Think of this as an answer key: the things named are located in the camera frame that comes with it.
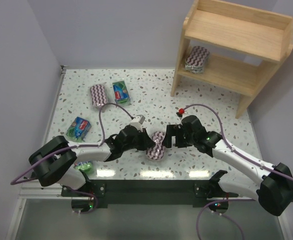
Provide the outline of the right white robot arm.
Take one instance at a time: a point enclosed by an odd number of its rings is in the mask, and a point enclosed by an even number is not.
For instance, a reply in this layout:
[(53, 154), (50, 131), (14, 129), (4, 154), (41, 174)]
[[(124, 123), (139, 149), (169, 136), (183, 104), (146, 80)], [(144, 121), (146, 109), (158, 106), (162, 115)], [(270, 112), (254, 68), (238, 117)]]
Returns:
[(221, 133), (207, 131), (195, 115), (182, 117), (179, 124), (167, 125), (162, 144), (166, 148), (195, 147), (200, 153), (234, 167), (245, 178), (230, 180), (219, 175), (219, 188), (258, 201), (274, 216), (280, 216), (293, 201), (293, 176), (285, 164), (273, 165), (248, 154)]

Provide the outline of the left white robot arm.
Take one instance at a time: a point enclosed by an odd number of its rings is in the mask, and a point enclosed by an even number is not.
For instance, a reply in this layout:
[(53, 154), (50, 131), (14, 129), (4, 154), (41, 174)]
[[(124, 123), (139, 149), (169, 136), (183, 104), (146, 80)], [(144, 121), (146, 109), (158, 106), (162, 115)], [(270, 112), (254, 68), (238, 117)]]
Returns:
[(74, 168), (75, 163), (110, 162), (119, 159), (128, 150), (146, 151), (154, 146), (145, 128), (138, 130), (127, 125), (118, 134), (107, 138), (100, 147), (67, 141), (59, 135), (34, 152), (28, 161), (42, 187), (60, 184), (78, 190), (89, 179)]

